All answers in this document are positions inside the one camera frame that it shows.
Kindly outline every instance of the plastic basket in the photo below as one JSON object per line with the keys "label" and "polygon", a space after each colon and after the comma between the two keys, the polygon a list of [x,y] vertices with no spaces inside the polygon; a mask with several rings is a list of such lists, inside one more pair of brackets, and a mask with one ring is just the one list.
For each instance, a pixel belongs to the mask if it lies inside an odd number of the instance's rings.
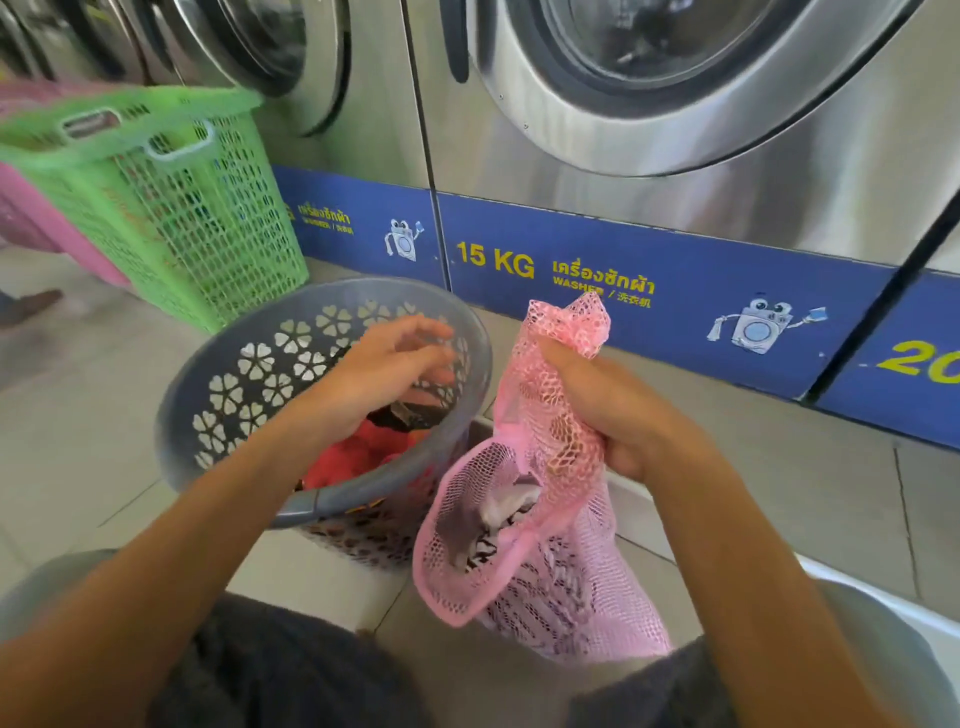
{"label": "plastic basket", "polygon": [[144,299],[216,331],[307,278],[253,91],[128,87],[0,123],[16,167]]}
{"label": "plastic basket", "polygon": [[292,493],[274,520],[381,568],[409,563],[446,469],[467,448],[470,422],[490,386],[490,339],[470,307],[409,279],[310,285],[225,328],[183,365],[156,419],[157,459],[177,490],[241,447],[251,432],[323,376],[377,321],[411,313],[454,329],[455,384],[433,392],[449,413],[421,443],[371,473]]}

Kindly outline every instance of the blue label panel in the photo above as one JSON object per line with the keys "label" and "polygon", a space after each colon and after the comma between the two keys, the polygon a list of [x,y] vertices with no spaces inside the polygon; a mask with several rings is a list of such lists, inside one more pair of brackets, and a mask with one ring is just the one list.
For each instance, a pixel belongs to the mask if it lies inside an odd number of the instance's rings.
{"label": "blue label panel", "polygon": [[885,266],[442,194],[453,292],[523,318],[596,290],[610,343],[785,398],[823,371]]}
{"label": "blue label panel", "polygon": [[817,401],[960,449],[960,278],[924,272]]}
{"label": "blue label panel", "polygon": [[430,190],[274,166],[304,255],[445,287]]}

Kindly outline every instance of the cartoon washing machine mascot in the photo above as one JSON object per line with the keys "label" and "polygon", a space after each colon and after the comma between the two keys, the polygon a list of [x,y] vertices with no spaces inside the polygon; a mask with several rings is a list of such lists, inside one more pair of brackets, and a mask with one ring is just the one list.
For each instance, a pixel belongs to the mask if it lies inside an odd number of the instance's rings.
{"label": "cartoon washing machine mascot", "polygon": [[789,303],[775,303],[770,305],[766,299],[753,299],[750,305],[740,313],[731,313],[720,316],[713,322],[713,328],[707,334],[709,341],[720,339],[720,329],[728,319],[736,319],[731,341],[748,352],[767,353],[788,328],[801,327],[804,324],[815,324],[827,320],[825,307],[812,308],[796,324],[791,324],[793,316],[790,311],[793,306]]}
{"label": "cartoon washing machine mascot", "polygon": [[393,255],[394,247],[396,247],[396,253],[400,257],[405,257],[407,260],[416,263],[417,249],[414,248],[414,240],[420,237],[421,232],[423,232],[423,225],[420,224],[419,220],[414,223],[413,228],[407,225],[406,220],[400,222],[391,220],[390,232],[383,238],[387,244],[387,255]]}

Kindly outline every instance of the person's left hand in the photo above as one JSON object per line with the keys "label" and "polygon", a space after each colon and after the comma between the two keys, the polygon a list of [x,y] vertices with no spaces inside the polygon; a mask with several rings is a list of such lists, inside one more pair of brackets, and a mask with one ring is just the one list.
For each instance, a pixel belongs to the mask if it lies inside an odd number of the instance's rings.
{"label": "person's left hand", "polygon": [[446,344],[453,329],[424,316],[404,316],[370,327],[343,359],[300,395],[324,417],[335,441],[352,435],[375,409],[402,399],[422,379],[448,386],[456,353]]}

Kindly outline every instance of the person's right hand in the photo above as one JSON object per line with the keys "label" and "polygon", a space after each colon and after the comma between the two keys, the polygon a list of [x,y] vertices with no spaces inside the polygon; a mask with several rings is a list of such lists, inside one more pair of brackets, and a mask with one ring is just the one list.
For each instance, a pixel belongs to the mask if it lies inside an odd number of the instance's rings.
{"label": "person's right hand", "polygon": [[556,368],[576,415],[607,438],[607,464],[645,482],[650,469],[691,449],[712,449],[706,433],[650,386],[620,365],[539,337],[543,358]]}

